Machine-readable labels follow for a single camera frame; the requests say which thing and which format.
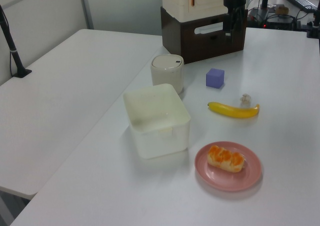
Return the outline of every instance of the keyboard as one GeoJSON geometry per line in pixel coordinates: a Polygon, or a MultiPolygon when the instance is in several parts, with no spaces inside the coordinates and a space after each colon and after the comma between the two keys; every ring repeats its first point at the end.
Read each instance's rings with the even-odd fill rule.
{"type": "Polygon", "coordinates": [[[315,10],[317,10],[317,7],[313,3],[309,2],[308,0],[288,0],[288,1],[306,13],[313,13],[315,10]]]}

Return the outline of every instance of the floor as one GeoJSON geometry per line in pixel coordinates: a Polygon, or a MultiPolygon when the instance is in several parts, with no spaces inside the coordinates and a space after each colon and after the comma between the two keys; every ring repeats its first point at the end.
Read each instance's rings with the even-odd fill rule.
{"type": "Polygon", "coordinates": [[[9,226],[30,201],[0,191],[0,226],[9,226]]]}

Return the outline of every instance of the canister lid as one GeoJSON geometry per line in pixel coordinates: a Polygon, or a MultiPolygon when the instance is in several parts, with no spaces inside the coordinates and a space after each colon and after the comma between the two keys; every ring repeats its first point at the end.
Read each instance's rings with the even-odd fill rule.
{"type": "Polygon", "coordinates": [[[183,64],[184,59],[176,54],[163,54],[155,57],[152,66],[160,69],[177,68],[183,64]]]}

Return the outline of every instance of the white tabletop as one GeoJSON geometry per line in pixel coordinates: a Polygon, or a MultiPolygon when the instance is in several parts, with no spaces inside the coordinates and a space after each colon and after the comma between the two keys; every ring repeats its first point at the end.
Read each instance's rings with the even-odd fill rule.
{"type": "MultiPolygon", "coordinates": [[[[152,58],[166,52],[161,47],[152,58]]],[[[125,91],[152,85],[150,62],[125,91]]],[[[318,40],[248,28],[243,51],[187,64],[184,79],[180,96],[191,116],[187,150],[141,159],[119,97],[12,226],[317,225],[318,40]],[[220,89],[206,87],[211,68],[225,70],[220,89]],[[235,119],[208,109],[210,101],[239,106],[244,93],[260,104],[257,117],[235,119]],[[195,156],[216,141],[256,153],[262,164],[257,184],[224,192],[198,177],[195,156]]]]}
{"type": "Polygon", "coordinates": [[[0,87],[0,190],[31,199],[162,45],[80,30],[0,87]]]}

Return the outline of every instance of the pink plate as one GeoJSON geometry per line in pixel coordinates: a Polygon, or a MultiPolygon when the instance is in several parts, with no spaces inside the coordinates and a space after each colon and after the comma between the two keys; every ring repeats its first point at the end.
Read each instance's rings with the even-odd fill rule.
{"type": "Polygon", "coordinates": [[[254,185],[261,176],[261,163],[256,154],[247,147],[235,142],[220,141],[209,143],[196,154],[194,166],[205,182],[223,191],[245,190],[254,185]],[[240,172],[228,172],[208,164],[207,155],[212,145],[242,154],[245,158],[242,170],[240,172]]]}

